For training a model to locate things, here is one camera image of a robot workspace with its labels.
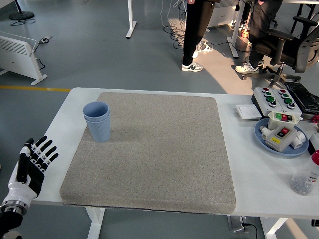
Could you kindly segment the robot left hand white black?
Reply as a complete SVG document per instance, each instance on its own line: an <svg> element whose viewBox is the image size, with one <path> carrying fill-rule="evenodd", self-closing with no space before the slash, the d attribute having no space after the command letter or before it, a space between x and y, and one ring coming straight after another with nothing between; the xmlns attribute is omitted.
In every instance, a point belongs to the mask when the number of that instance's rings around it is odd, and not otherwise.
<svg viewBox="0 0 319 239"><path fill-rule="evenodd" d="M53 140L43 136L38 141L30 138L19 153L18 162L8 183L9 193L4 203L20 201L27 206L39 196L50 164L59 156Z"/></svg>

